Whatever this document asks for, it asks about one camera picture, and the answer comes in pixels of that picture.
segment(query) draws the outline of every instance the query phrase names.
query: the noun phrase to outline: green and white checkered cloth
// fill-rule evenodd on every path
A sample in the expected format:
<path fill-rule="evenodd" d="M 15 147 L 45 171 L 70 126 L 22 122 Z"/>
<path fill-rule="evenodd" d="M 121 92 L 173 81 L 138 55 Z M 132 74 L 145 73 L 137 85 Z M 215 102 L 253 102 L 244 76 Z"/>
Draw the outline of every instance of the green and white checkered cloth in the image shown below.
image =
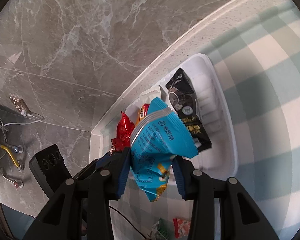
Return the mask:
<path fill-rule="evenodd" d="M 236 177 L 279 238 L 289 240 L 300 227 L 300 12 L 292 2 L 271 8 L 198 52 L 212 61 L 228 103 L 239 157 Z M 119 119 L 103 130 L 104 153 Z M 151 203 L 133 179 L 111 205 L 144 233 L 163 218 L 172 236 L 172 219 L 189 219 L 192 211 L 176 186 Z M 111 216 L 116 239 L 141 239 L 122 217 Z"/>

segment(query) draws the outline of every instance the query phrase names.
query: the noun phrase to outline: red snack package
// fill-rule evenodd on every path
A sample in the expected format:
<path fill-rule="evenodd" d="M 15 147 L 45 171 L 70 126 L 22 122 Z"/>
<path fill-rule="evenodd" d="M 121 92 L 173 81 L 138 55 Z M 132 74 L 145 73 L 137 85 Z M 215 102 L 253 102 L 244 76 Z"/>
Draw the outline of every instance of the red snack package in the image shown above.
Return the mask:
<path fill-rule="evenodd" d="M 190 221 L 180 219 L 180 218 L 174 218 L 173 224 L 174 224 L 174 234 L 177 239 L 183 236 L 187 236 L 189 234 Z"/>
<path fill-rule="evenodd" d="M 116 152 L 122 152 L 125 147 L 130 147 L 130 136 L 134 129 L 134 123 L 121 112 L 121 119 L 117 126 L 117 138 L 111 139 Z"/>

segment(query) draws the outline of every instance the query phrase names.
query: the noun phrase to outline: wall socket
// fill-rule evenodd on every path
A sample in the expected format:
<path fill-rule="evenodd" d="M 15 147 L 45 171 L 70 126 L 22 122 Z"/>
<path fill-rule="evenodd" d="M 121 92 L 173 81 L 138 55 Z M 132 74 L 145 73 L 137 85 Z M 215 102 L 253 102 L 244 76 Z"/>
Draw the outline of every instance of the wall socket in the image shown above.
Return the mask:
<path fill-rule="evenodd" d="M 28 113 L 31 112 L 22 98 L 13 95 L 9 95 L 8 97 L 20 113 L 22 112 L 22 110 L 26 110 Z"/>

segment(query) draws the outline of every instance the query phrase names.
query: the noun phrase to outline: blue snack bag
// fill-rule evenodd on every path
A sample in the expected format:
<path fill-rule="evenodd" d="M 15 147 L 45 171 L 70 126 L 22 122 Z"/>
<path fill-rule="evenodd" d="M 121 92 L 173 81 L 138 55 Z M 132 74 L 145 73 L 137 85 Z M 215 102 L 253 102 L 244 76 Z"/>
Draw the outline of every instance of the blue snack bag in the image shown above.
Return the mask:
<path fill-rule="evenodd" d="M 198 154 L 184 123 L 158 97 L 151 101 L 147 116 L 133 130 L 130 143 L 132 173 L 151 202 L 167 187 L 175 155 L 192 158 Z"/>

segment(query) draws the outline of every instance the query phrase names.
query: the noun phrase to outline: yellow pipe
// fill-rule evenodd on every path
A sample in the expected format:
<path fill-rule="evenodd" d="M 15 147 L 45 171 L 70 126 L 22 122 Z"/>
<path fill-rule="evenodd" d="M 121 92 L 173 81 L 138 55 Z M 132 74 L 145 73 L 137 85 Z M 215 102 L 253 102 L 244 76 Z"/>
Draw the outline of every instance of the yellow pipe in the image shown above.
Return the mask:
<path fill-rule="evenodd" d="M 16 167 L 18 169 L 20 169 L 20 164 L 17 162 L 17 160 L 15 159 L 15 157 L 13 156 L 12 152 L 9 150 L 9 148 L 5 145 L 0 144 L 0 147 L 4 150 L 6 150 L 6 152 L 10 155 L 10 158 L 12 159 L 14 165 L 16 165 Z"/>

